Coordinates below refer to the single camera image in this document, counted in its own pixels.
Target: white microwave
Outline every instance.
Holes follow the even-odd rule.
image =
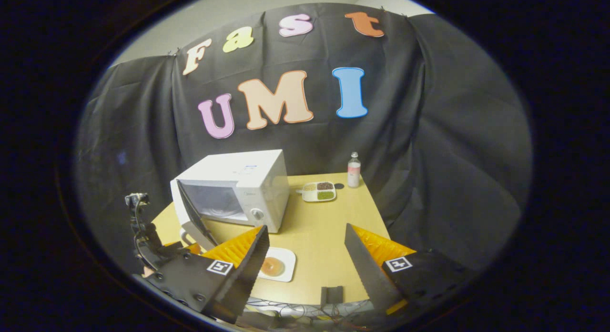
[[[170,182],[178,221],[199,245],[216,245],[205,220],[267,225],[277,233],[290,189],[282,150],[212,154]]]

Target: black fabric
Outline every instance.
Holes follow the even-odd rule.
[[[345,13],[379,19],[380,38],[360,34]],[[314,29],[289,38],[279,20],[305,13]],[[225,53],[226,36],[253,27],[254,42]],[[187,76],[187,50],[206,39]],[[364,70],[368,114],[337,116],[338,67]],[[238,84],[303,70],[314,118],[248,130]],[[235,130],[207,133],[198,104],[231,94]],[[224,120],[212,106],[218,126]],[[475,43],[435,15],[406,18],[346,4],[303,4],[255,14],[185,45],[175,56],[122,63],[102,77],[85,108],[76,147],[76,182],[100,243],[129,271],[131,232],[123,197],[150,194],[145,221],[172,201],[170,180],[208,154],[281,148],[288,174],[345,172],[352,151],[393,240],[435,248],[473,269],[487,264],[516,225],[527,197],[527,120],[502,71]]]

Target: microwave door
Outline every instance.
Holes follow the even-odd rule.
[[[189,215],[189,219],[198,228],[198,230],[201,231],[201,233],[204,235],[204,237],[209,239],[209,241],[211,241],[213,243],[213,245],[217,246],[218,242],[216,241],[216,239],[214,239],[210,230],[207,229],[207,226],[201,220],[199,213],[197,213],[192,202],[189,199],[189,195],[186,195],[183,184],[180,181],[177,181],[177,184],[178,184],[178,189],[180,190],[180,196],[184,202],[184,208],[187,211],[187,214]]]

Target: table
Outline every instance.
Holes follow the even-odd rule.
[[[328,181],[345,184],[337,189],[337,198],[328,202],[305,202],[296,189],[305,183]],[[270,233],[272,247],[296,254],[291,282],[258,278],[251,297],[274,302],[320,304],[321,287],[344,287],[344,302],[368,299],[349,253],[344,245],[346,223],[389,238],[386,226],[373,198],[360,177],[358,188],[348,187],[347,173],[288,176],[290,197],[279,233]],[[167,206],[153,223],[162,243],[179,241],[180,225],[174,203]],[[221,221],[206,221],[212,235],[221,243],[238,236],[252,226]]]

